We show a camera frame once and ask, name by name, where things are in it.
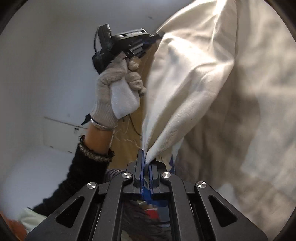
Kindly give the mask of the left forearm black sleeve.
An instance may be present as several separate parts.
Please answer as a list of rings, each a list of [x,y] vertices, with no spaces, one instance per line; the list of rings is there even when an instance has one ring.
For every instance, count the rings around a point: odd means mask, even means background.
[[[80,137],[66,179],[53,194],[33,208],[35,213],[49,216],[89,182],[101,184],[114,157],[110,142],[113,129],[102,130],[90,124]]]

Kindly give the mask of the left hand in knit glove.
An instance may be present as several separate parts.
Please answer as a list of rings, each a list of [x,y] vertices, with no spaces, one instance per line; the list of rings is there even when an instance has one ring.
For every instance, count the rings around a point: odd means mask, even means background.
[[[147,91],[138,73],[141,63],[138,57],[126,58],[120,53],[99,75],[96,101],[90,113],[90,121],[97,129],[115,129],[118,120],[140,107],[140,98]]]

